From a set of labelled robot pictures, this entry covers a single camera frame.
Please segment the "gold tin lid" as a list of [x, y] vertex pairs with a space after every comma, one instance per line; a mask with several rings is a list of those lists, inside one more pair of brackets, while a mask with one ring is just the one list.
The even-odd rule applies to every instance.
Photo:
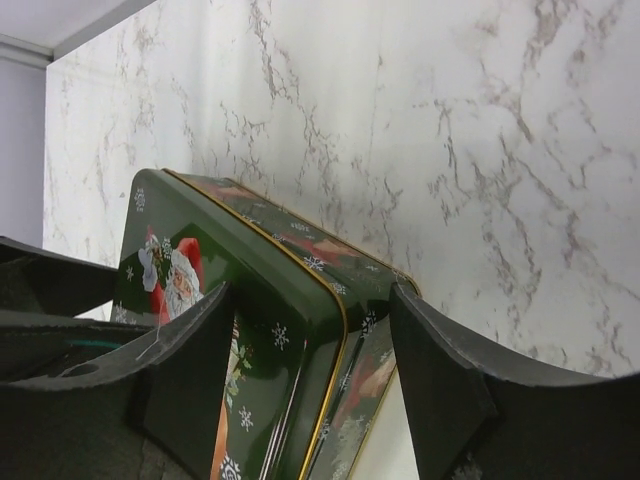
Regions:
[[139, 171], [111, 318], [165, 325], [221, 284], [234, 321], [215, 479], [306, 479], [346, 343], [325, 260], [302, 221], [227, 178]]

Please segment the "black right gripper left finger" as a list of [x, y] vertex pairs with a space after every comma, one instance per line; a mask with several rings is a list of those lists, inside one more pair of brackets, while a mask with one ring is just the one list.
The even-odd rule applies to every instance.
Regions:
[[5, 479], [206, 479], [233, 331], [221, 284], [160, 327], [5, 311]]

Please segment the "green christmas cookie tin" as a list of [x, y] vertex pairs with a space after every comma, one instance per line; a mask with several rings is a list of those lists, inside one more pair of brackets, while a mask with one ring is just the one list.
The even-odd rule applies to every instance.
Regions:
[[296, 234], [293, 243], [325, 260], [323, 277], [344, 303], [347, 316], [342, 362], [306, 479], [346, 479], [395, 372], [389, 291], [394, 283], [409, 286], [410, 280], [284, 210], [308, 226], [309, 233]]

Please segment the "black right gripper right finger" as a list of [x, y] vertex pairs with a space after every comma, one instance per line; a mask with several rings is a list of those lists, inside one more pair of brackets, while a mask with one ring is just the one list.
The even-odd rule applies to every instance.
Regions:
[[423, 479], [635, 479], [639, 377], [510, 350], [409, 289], [390, 292], [401, 390]]

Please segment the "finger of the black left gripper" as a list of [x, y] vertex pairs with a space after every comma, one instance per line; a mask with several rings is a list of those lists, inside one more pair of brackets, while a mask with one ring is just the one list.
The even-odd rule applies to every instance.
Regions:
[[63, 369], [148, 333], [82, 315], [110, 301], [117, 270], [1, 238], [1, 381]]

